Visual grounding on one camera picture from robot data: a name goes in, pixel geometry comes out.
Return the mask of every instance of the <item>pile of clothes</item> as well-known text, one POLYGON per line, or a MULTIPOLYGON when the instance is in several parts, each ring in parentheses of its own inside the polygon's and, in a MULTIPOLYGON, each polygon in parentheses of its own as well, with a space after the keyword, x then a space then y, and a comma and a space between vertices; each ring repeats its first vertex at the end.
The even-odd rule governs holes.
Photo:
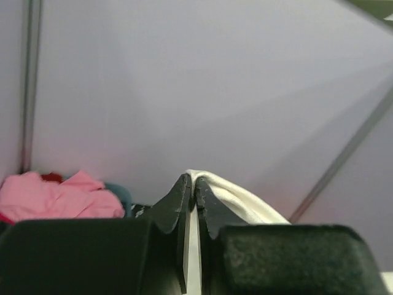
POLYGON ((79 171, 61 175, 32 171, 6 178, 0 189, 0 221, 45 218, 122 218, 122 204, 105 184, 79 171))

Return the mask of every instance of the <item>pink cloth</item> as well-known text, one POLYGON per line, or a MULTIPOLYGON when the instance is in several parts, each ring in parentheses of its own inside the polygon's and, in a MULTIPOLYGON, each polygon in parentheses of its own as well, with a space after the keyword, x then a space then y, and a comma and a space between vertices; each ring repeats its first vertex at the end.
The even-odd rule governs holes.
POLYGON ((61 184, 37 172, 9 176, 0 189, 0 214, 11 221, 45 218, 121 218, 118 198, 80 171, 61 184))

